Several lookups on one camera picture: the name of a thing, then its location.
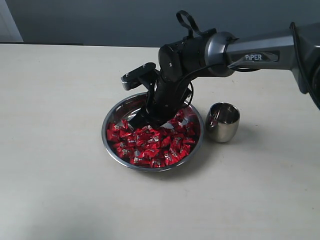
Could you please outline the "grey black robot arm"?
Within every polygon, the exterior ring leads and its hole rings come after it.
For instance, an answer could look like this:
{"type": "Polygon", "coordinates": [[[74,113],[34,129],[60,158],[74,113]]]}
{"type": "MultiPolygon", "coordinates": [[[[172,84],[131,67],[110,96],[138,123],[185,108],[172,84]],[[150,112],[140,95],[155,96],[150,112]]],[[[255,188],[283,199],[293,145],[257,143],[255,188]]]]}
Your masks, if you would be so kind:
{"type": "Polygon", "coordinates": [[[183,39],[158,51],[159,70],[152,63],[127,76],[133,86],[144,85],[147,99],[129,121],[133,129],[158,128],[172,119],[193,97],[191,81],[199,77],[228,77],[234,72],[289,70],[299,90],[320,104],[320,25],[290,24],[289,29],[247,38],[229,32],[183,39]]]}

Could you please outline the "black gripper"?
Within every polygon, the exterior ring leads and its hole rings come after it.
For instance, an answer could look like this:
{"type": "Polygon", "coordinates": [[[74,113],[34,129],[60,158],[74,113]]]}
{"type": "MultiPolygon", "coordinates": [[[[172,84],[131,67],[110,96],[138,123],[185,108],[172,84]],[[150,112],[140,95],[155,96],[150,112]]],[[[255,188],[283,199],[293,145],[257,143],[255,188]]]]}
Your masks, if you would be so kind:
{"type": "Polygon", "coordinates": [[[158,129],[186,106],[185,100],[191,95],[192,90],[188,83],[173,82],[159,72],[151,100],[146,103],[145,110],[140,109],[128,121],[128,125],[132,129],[139,129],[147,126],[149,122],[154,123],[154,127],[158,129]]]}

